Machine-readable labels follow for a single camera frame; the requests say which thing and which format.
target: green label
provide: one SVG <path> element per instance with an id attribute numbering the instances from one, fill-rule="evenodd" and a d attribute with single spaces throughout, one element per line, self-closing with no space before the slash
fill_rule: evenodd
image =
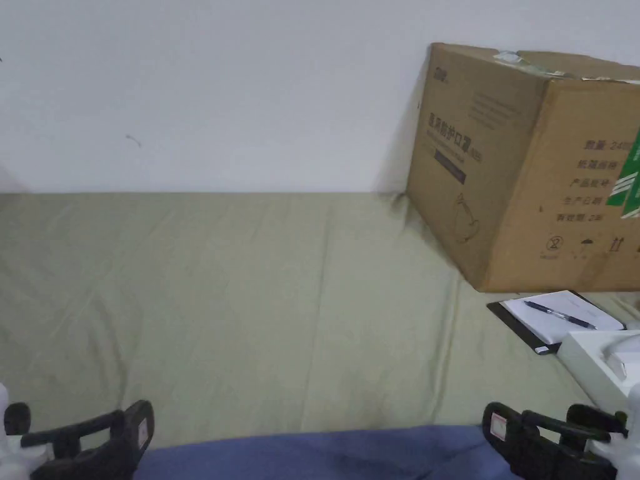
<path id="1" fill-rule="evenodd" d="M 607 205 L 620 207 L 625 203 L 627 193 L 631 189 L 635 190 L 635 192 L 637 193 L 639 188 L 637 183 L 638 171 L 640 171 L 640 131 L 638 131 L 636 141 L 634 142 L 634 145 L 629 152 L 627 161 L 622 167 L 622 172 L 620 172 L 620 176 L 616 181 L 616 185 L 613 187 L 613 192 L 611 192 L 611 195 L 609 196 Z"/>
<path id="2" fill-rule="evenodd" d="M 636 175 L 634 185 L 627 197 L 625 208 L 622 210 L 622 218 L 635 217 L 640 213 L 640 175 Z"/>

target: umbrella symbol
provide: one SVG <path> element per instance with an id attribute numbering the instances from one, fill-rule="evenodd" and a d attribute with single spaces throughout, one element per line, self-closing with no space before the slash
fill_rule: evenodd
<path id="1" fill-rule="evenodd" d="M 580 253 L 584 253 L 584 251 L 587 249 L 587 247 L 589 245 L 593 245 L 594 241 L 591 240 L 590 238 L 585 238 L 583 241 L 580 242 L 580 244 L 582 245 L 582 249 L 580 250 Z"/>

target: blue cloth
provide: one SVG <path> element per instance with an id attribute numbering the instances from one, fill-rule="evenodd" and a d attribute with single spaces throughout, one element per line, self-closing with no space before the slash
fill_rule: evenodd
<path id="1" fill-rule="evenodd" d="M 221 440 L 148 451 L 135 480 L 514 480 L 478 427 Z"/>

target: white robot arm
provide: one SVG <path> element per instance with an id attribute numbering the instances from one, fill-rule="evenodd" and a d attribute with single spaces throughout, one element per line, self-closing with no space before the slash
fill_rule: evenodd
<path id="1" fill-rule="evenodd" d="M 609 460 L 618 470 L 616 480 L 640 479 L 640 383 L 629 392 L 631 425 L 625 438 L 621 433 L 611 433 L 609 443 L 592 441 L 588 449 Z"/>
<path id="2" fill-rule="evenodd" d="M 0 412 L 9 406 L 9 393 L 0 383 Z M 0 429 L 0 480 L 29 480 L 29 476 L 48 459 L 46 445 L 22 448 L 22 435 L 7 435 Z"/>

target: black clipboard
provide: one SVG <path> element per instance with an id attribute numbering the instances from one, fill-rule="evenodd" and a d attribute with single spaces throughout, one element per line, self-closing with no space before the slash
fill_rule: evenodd
<path id="1" fill-rule="evenodd" d="M 594 307 L 602 310 L 600 307 L 598 307 L 598 305 L 594 305 L 593 302 L 587 300 L 578 292 L 575 292 L 573 290 L 569 290 L 569 291 L 574 295 L 582 298 L 584 301 L 592 304 Z M 536 352 L 536 354 L 549 355 L 550 353 L 557 353 L 558 350 L 560 349 L 560 345 L 562 343 L 554 343 L 551 345 L 545 344 L 542 340 L 538 338 L 538 336 L 535 333 L 533 333 L 530 329 L 528 329 L 526 325 L 524 325 L 520 320 L 518 320 L 509 310 L 504 308 L 499 301 L 487 303 L 486 308 L 491 310 L 496 317 L 502 320 L 502 322 L 506 326 L 508 326 L 513 333 L 519 336 L 523 342 L 525 342 L 534 352 Z"/>

